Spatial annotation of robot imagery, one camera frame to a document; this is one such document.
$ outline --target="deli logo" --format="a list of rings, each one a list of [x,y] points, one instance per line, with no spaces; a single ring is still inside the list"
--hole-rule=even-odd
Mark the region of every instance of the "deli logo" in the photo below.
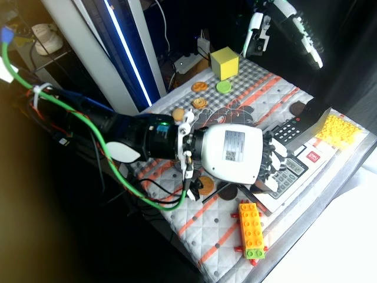
[[[318,159],[320,159],[320,156],[316,154],[315,152],[310,152],[306,158],[308,158],[311,162],[316,163]]]

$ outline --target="orange lego brick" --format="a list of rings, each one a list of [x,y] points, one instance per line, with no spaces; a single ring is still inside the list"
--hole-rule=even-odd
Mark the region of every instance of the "orange lego brick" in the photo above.
[[[256,204],[241,203],[239,214],[244,249],[264,249],[262,226]]]

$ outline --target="brown round object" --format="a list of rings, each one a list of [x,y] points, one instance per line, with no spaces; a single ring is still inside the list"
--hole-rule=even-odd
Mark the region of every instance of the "brown round object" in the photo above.
[[[289,106],[289,112],[294,116],[298,116],[304,110],[305,106],[301,101],[297,101]]]
[[[217,193],[223,200],[232,200],[235,199],[238,193],[237,184],[229,184],[227,182],[221,182],[217,185],[217,190],[222,189],[219,193]]]
[[[174,121],[179,122],[183,120],[184,109],[176,108],[173,110],[171,116],[173,117]]]
[[[199,91],[207,90],[208,84],[206,84],[204,81],[198,81],[197,83],[194,83],[191,89],[198,93]]]
[[[214,183],[208,176],[199,177],[199,180],[203,184],[203,188],[199,190],[199,195],[208,196],[214,188]]]
[[[208,104],[207,100],[205,100],[203,97],[195,98],[193,100],[193,106],[196,109],[206,108],[207,104]]]

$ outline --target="yellow cube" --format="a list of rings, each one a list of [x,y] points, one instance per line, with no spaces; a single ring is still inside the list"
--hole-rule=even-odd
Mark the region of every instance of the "yellow cube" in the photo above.
[[[211,53],[212,71],[218,76],[220,81],[238,74],[239,57],[229,47]]]

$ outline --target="red lego piece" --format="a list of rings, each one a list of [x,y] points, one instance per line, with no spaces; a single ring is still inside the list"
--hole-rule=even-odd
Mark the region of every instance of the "red lego piece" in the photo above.
[[[243,247],[242,246],[235,246],[234,251],[235,252],[243,252]]]

